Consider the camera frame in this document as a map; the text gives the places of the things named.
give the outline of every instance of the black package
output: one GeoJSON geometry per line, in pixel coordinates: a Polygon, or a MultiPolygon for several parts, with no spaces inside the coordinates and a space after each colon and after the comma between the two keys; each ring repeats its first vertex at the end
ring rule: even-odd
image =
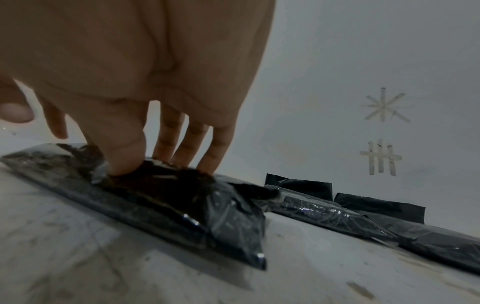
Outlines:
{"type": "Polygon", "coordinates": [[[274,213],[358,238],[397,244],[394,234],[336,203],[277,186],[266,185],[265,188],[279,190],[284,196],[281,202],[264,202],[274,213]]]}
{"type": "Polygon", "coordinates": [[[13,171],[88,208],[186,246],[266,269],[265,217],[253,200],[279,192],[146,159],[110,177],[95,147],[44,144],[0,158],[13,171]]]}
{"type": "Polygon", "coordinates": [[[383,214],[414,223],[425,224],[425,207],[344,193],[338,193],[335,196],[335,202],[343,208],[353,211],[383,214]]]}
{"type": "Polygon", "coordinates": [[[291,179],[278,175],[267,174],[265,178],[265,185],[277,186],[283,189],[293,190],[327,201],[333,201],[331,183],[314,182],[303,179],[291,179]]]}
{"type": "Polygon", "coordinates": [[[480,274],[480,239],[447,229],[362,211],[398,236],[400,247],[460,269],[480,274]]]}

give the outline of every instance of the tape hash symbol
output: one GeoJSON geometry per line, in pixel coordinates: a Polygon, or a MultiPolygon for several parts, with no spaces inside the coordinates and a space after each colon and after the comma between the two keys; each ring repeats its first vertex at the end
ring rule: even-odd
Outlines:
{"type": "Polygon", "coordinates": [[[405,96],[404,93],[400,93],[398,94],[397,96],[393,97],[392,99],[390,99],[389,101],[385,102],[385,88],[382,88],[380,90],[380,101],[378,101],[377,99],[373,98],[372,96],[368,95],[366,98],[368,100],[370,100],[371,102],[373,102],[372,105],[368,105],[367,107],[369,108],[378,108],[376,109],[375,111],[373,111],[372,113],[370,113],[370,115],[368,115],[367,117],[365,117],[366,120],[370,120],[372,119],[373,117],[377,116],[380,114],[380,121],[381,122],[385,122],[385,114],[386,112],[390,112],[391,113],[391,116],[397,116],[398,118],[400,118],[401,120],[405,121],[405,122],[410,122],[411,120],[408,119],[407,117],[403,116],[402,114],[400,114],[397,110],[394,110],[392,109],[392,105],[394,103],[396,103],[397,101],[399,101],[403,96],[405,96]]]}
{"type": "Polygon", "coordinates": [[[387,153],[384,153],[384,147],[382,143],[382,139],[377,141],[375,145],[373,141],[368,143],[368,151],[360,151],[360,155],[368,156],[368,166],[370,168],[370,175],[375,174],[375,158],[377,158],[378,162],[378,172],[384,172],[384,158],[388,159],[388,165],[390,167],[390,175],[396,176],[397,171],[395,169],[395,161],[401,160],[402,157],[399,155],[394,154],[394,148],[392,145],[386,146],[387,153]]]}

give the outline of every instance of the fingernail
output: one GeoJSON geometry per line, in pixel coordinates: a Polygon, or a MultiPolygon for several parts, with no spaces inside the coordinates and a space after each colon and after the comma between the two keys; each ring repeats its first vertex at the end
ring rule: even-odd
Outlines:
{"type": "Polygon", "coordinates": [[[35,118],[29,106],[6,103],[0,104],[0,118],[13,123],[26,123],[35,118]]]}

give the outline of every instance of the wrinkled plastic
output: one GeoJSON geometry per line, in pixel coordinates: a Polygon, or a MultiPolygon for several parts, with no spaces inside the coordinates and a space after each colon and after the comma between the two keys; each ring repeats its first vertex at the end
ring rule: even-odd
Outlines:
{"type": "Polygon", "coordinates": [[[361,211],[398,236],[400,247],[460,269],[480,274],[480,239],[447,229],[361,211]]]}
{"type": "Polygon", "coordinates": [[[425,224],[425,207],[345,193],[338,193],[334,201],[343,208],[353,211],[383,214],[410,222],[425,224]]]}
{"type": "Polygon", "coordinates": [[[0,158],[17,173],[88,208],[186,246],[210,249],[266,269],[265,217],[253,200],[279,192],[146,159],[132,174],[109,177],[99,150],[44,144],[0,158]]]}
{"type": "Polygon", "coordinates": [[[277,186],[266,185],[265,188],[279,190],[284,196],[281,202],[263,202],[269,204],[274,213],[358,238],[397,243],[393,233],[334,202],[277,186]]]}
{"type": "Polygon", "coordinates": [[[265,185],[277,186],[327,201],[333,201],[331,183],[315,182],[303,179],[291,179],[274,174],[267,174],[265,178],[265,185]]]}

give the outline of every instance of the white wall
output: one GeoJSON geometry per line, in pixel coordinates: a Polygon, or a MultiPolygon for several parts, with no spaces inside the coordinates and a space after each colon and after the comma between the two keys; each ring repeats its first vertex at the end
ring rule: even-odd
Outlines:
{"type": "MultiPolygon", "coordinates": [[[[426,206],[427,223],[480,237],[479,12],[478,0],[279,0],[219,173],[328,181],[334,192],[426,206]],[[387,100],[406,94],[394,109],[410,123],[364,119],[381,87],[387,100]],[[403,157],[395,177],[387,166],[370,176],[359,154],[379,138],[403,157]]],[[[158,116],[154,105],[150,152],[158,116]]]]}

